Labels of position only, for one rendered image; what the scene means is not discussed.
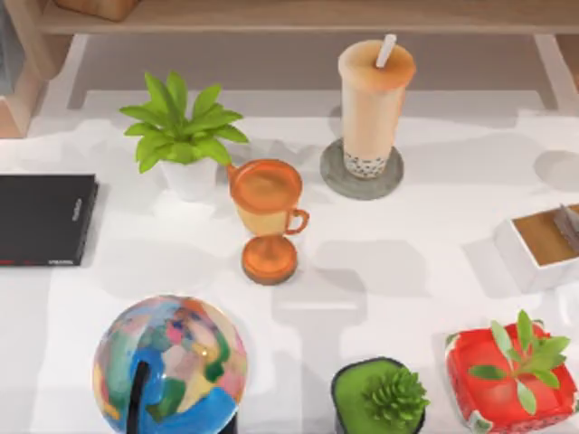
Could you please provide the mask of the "orange trophy cup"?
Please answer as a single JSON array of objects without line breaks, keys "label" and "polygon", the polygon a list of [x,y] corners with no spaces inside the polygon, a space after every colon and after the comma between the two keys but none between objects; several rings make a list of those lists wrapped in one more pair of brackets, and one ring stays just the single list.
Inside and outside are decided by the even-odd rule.
[{"label": "orange trophy cup", "polygon": [[242,250],[242,270],[254,282],[272,286],[288,280],[298,266],[290,235],[308,225],[309,213],[299,208],[302,178],[279,159],[256,159],[226,166],[230,195],[252,238]]}]

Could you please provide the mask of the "colourful globe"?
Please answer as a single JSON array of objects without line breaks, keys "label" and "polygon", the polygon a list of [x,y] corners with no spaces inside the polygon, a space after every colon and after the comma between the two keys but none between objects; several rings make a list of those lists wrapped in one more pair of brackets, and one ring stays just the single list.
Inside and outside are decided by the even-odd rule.
[{"label": "colourful globe", "polygon": [[92,388],[115,434],[238,434],[248,357],[234,324],[194,297],[146,298],[100,339]]}]

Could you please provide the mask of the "green plant in white pot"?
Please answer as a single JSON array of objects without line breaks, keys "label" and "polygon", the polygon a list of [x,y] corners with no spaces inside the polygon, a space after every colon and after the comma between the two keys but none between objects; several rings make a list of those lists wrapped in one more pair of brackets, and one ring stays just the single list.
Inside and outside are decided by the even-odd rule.
[{"label": "green plant in white pot", "polygon": [[210,85],[188,103],[183,77],[170,71],[166,80],[144,74],[149,101],[119,112],[136,122],[124,135],[138,139],[135,160],[144,174],[156,166],[169,189],[185,202],[195,202],[214,188],[219,167],[232,163],[225,142],[247,144],[234,123],[243,119],[218,101],[219,84]]}]

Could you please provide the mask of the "black book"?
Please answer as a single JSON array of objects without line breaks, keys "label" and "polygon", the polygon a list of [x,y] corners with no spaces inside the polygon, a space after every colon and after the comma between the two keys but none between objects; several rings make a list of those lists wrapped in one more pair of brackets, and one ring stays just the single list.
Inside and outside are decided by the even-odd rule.
[{"label": "black book", "polygon": [[0,267],[79,266],[95,175],[0,175]]}]

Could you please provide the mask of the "milk tea cup with straw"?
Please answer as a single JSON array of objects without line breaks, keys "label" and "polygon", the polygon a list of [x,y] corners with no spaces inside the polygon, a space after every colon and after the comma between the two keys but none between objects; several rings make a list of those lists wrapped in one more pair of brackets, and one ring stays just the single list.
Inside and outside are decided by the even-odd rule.
[{"label": "milk tea cup with straw", "polygon": [[362,179],[379,176],[394,147],[413,56],[389,33],[348,46],[338,58],[344,163]]}]

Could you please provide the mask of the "grey round coaster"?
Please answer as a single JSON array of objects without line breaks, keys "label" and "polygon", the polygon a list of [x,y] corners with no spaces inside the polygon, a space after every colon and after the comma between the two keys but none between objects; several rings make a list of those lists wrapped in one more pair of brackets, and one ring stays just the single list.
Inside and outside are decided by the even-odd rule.
[{"label": "grey round coaster", "polygon": [[345,155],[343,139],[338,138],[322,152],[320,174],[332,190],[347,198],[360,201],[380,199],[392,193],[403,180],[403,159],[395,147],[383,160],[384,170],[376,177],[362,178],[350,173]]}]

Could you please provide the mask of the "plant in red square pot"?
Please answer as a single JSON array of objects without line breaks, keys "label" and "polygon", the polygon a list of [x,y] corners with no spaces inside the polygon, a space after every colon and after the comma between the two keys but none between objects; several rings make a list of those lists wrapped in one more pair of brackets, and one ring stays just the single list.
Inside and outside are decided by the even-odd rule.
[{"label": "plant in red square pot", "polygon": [[565,365],[570,339],[526,311],[517,321],[448,335],[445,364],[472,434],[528,434],[579,412],[579,382]]}]

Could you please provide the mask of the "white square pot with soil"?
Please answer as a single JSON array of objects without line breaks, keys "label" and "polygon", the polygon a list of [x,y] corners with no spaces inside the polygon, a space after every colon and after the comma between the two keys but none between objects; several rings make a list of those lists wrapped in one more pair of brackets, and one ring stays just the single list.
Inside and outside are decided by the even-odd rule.
[{"label": "white square pot with soil", "polygon": [[507,219],[493,241],[524,292],[579,282],[579,203]]}]

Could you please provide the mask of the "green succulent in black pot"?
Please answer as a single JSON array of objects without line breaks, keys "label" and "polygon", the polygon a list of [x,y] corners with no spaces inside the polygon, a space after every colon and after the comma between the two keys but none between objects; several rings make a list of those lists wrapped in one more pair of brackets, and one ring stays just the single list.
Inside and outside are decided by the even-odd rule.
[{"label": "green succulent in black pot", "polygon": [[419,434],[430,404],[419,374],[384,356],[342,367],[331,398],[336,434]]}]

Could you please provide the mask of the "wooden open shelf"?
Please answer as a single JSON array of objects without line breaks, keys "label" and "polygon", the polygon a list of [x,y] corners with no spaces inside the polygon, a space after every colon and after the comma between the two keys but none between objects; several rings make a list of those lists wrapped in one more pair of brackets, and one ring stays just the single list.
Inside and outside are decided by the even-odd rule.
[{"label": "wooden open shelf", "polygon": [[392,31],[413,55],[410,91],[535,91],[556,107],[538,58],[552,36],[579,93],[579,0],[138,0],[121,22],[4,0],[41,82],[62,71],[73,42],[86,52],[69,105],[90,91],[145,89],[143,74],[220,82],[254,116],[313,117],[334,109],[337,58]]}]

